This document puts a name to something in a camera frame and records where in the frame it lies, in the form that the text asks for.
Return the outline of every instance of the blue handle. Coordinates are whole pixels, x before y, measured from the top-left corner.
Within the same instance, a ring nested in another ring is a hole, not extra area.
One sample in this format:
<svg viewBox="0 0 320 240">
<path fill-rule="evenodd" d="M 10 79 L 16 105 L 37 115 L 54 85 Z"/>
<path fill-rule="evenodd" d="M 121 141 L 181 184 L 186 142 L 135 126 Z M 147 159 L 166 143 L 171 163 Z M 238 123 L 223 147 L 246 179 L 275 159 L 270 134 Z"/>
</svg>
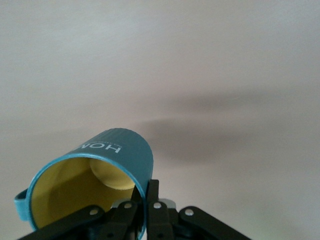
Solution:
<svg viewBox="0 0 320 240">
<path fill-rule="evenodd" d="M 29 214 L 27 211 L 27 201 L 26 201 L 26 196 L 27 196 L 27 190 L 24 190 L 20 192 L 17 196 L 14 198 L 14 204 L 16 211 L 19 215 L 19 218 L 22 221 L 28 221 L 29 220 Z"/>
</svg>

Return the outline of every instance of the gray background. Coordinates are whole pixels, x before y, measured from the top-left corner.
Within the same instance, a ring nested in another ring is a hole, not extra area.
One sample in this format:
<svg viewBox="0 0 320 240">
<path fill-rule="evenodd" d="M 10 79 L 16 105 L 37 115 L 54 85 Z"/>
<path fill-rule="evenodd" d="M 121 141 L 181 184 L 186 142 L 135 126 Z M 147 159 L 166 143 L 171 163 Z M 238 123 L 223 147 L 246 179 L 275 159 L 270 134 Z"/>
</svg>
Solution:
<svg viewBox="0 0 320 240">
<path fill-rule="evenodd" d="M 141 134 L 160 196 L 253 240 L 320 238 L 319 1 L 0 2 L 0 235 L 96 134 Z"/>
</svg>

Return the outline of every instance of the silver screw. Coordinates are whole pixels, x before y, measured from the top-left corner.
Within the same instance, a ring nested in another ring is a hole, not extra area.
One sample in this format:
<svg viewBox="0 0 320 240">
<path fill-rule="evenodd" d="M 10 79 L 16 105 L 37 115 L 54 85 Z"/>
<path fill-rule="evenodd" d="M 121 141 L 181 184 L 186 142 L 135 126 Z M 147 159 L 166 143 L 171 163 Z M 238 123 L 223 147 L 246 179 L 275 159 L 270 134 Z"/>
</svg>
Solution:
<svg viewBox="0 0 320 240">
<path fill-rule="evenodd" d="M 125 209 L 129 209 L 129 208 L 131 208 L 132 207 L 132 204 L 130 203 L 130 202 L 128 202 L 128 203 L 126 203 L 125 205 L 124 205 L 124 208 Z"/>
<path fill-rule="evenodd" d="M 99 209 L 98 208 L 94 208 L 90 211 L 90 215 L 96 215 L 97 213 L 99 212 Z"/>
<path fill-rule="evenodd" d="M 188 209 L 186 209 L 186 210 L 184 211 L 184 214 L 187 215 L 187 216 L 192 216 L 192 215 L 195 214 L 195 213 L 194 213 L 194 211 L 192 211 L 191 209 L 188 208 Z"/>
<path fill-rule="evenodd" d="M 160 209 L 161 208 L 161 203 L 160 202 L 156 202 L 155 204 L 153 204 L 153 207 L 155 209 Z"/>
</svg>

